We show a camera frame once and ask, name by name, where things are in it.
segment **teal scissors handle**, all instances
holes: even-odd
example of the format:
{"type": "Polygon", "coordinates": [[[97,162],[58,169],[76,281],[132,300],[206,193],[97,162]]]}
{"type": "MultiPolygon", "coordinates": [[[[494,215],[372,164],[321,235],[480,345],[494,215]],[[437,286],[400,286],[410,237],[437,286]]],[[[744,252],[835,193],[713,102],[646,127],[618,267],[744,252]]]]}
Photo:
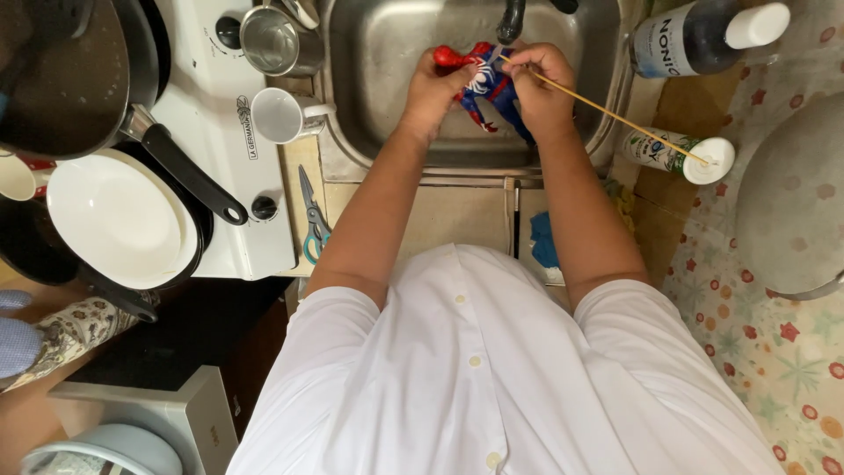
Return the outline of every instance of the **teal scissors handle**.
{"type": "Polygon", "coordinates": [[[313,265],[317,265],[317,261],[319,260],[319,256],[322,254],[322,247],[325,246],[325,244],[328,243],[328,238],[330,236],[331,236],[331,234],[329,233],[329,234],[323,236],[322,241],[320,241],[319,239],[317,239],[316,236],[314,236],[312,234],[308,234],[308,237],[305,238],[305,247],[304,247],[305,259],[308,259],[308,262],[310,262],[313,265]],[[315,251],[314,254],[311,253],[311,241],[314,243],[314,246],[313,246],[314,251],[315,251]]]}

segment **white bottle cap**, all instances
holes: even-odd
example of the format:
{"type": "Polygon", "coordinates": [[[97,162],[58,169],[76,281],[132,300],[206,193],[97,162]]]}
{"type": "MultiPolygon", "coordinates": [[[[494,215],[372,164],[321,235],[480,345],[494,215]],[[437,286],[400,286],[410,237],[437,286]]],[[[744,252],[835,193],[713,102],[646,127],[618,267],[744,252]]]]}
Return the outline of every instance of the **white bottle cap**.
{"type": "Polygon", "coordinates": [[[768,3],[739,12],[727,26],[724,38],[737,50],[764,46],[776,41],[788,27],[791,12],[782,3],[768,3]]]}
{"type": "Polygon", "coordinates": [[[683,175],[696,185],[708,185],[724,178],[730,168],[733,168],[736,157],[733,144],[721,137],[703,140],[689,150],[689,153],[709,162],[709,165],[703,165],[688,156],[683,161],[683,175]]]}

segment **scissors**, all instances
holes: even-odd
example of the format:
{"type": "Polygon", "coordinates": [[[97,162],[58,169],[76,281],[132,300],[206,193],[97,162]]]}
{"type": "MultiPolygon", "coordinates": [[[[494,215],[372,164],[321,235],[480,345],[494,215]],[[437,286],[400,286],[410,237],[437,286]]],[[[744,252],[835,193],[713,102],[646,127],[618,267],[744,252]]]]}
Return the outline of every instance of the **scissors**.
{"type": "Polygon", "coordinates": [[[308,215],[308,237],[305,238],[305,245],[302,250],[305,252],[305,259],[308,262],[316,265],[322,248],[328,243],[328,238],[331,236],[331,231],[328,225],[322,218],[322,212],[319,210],[316,201],[314,201],[314,188],[311,187],[311,180],[308,179],[305,168],[299,165],[299,185],[302,187],[302,197],[305,199],[305,207],[308,215]],[[311,254],[311,241],[314,243],[316,255],[311,254]]]}

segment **floral tablecloth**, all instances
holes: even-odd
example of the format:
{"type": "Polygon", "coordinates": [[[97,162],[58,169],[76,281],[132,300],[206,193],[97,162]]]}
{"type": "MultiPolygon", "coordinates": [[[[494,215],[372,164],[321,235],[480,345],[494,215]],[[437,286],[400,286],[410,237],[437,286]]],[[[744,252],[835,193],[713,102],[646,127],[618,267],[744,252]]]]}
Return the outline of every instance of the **floral tablecloth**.
{"type": "Polygon", "coordinates": [[[720,183],[700,188],[663,292],[756,417],[783,469],[842,475],[844,292],[810,302],[779,298],[742,266],[734,233],[741,177],[760,142],[795,110],[844,90],[844,1],[787,3],[791,26],[749,54],[724,118],[721,136],[736,145],[736,164],[720,183]]]}

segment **faucet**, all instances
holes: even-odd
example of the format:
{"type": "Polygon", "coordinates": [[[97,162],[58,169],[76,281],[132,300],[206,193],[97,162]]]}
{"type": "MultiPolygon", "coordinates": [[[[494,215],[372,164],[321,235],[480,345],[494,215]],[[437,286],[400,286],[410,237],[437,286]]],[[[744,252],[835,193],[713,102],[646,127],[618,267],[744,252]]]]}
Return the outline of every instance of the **faucet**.
{"type": "MultiPolygon", "coordinates": [[[[522,22],[525,18],[526,0],[506,0],[504,16],[495,29],[498,42],[504,46],[513,44],[522,33],[522,22]]],[[[551,0],[551,3],[564,14],[574,14],[580,6],[578,0],[551,0]]]]}

